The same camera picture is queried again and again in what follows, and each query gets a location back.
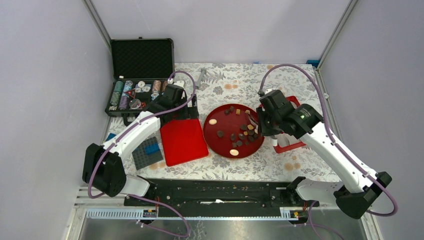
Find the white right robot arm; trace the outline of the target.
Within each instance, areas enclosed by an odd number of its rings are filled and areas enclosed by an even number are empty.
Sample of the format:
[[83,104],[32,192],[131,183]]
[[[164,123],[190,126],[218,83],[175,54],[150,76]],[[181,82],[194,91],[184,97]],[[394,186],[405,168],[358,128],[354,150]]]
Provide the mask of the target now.
[[287,201],[293,206],[304,201],[336,205],[353,219],[368,212],[392,177],[385,171],[376,172],[358,159],[332,131],[326,130],[324,118],[311,105],[294,107],[278,89],[261,92],[259,96],[259,133],[267,137],[281,133],[295,137],[315,151],[340,179],[325,182],[297,177],[286,193]]

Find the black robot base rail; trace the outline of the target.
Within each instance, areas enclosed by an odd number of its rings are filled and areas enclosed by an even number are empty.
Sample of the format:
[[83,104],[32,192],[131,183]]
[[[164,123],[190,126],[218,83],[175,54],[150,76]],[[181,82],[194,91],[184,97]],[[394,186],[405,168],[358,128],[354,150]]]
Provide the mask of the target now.
[[300,218],[312,201],[302,200],[288,182],[148,179],[143,199],[128,193],[126,207],[145,207],[145,217],[270,218],[293,207]]

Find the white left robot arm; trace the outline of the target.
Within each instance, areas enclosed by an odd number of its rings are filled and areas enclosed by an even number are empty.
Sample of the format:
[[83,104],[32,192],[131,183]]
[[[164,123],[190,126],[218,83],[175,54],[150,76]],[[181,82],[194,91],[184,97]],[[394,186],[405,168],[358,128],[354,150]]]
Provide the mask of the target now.
[[136,195],[144,206],[154,202],[155,192],[150,182],[127,174],[123,161],[150,135],[173,120],[179,110],[187,108],[196,92],[189,97],[184,95],[183,87],[168,84],[164,93],[148,103],[122,132],[101,145],[92,143],[87,147],[82,179],[88,184],[87,194],[91,199],[125,194]]

